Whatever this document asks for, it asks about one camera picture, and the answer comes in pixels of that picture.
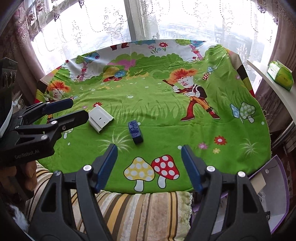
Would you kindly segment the person's left hand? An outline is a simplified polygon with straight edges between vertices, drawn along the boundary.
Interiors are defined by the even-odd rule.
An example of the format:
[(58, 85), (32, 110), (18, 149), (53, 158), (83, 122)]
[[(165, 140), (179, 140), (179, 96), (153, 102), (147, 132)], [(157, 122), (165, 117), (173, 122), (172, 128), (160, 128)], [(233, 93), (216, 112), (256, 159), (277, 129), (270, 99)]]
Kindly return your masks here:
[(31, 161), (20, 166), (1, 168), (1, 185), (10, 194), (18, 194), (22, 201), (34, 195), (37, 185), (37, 163)]

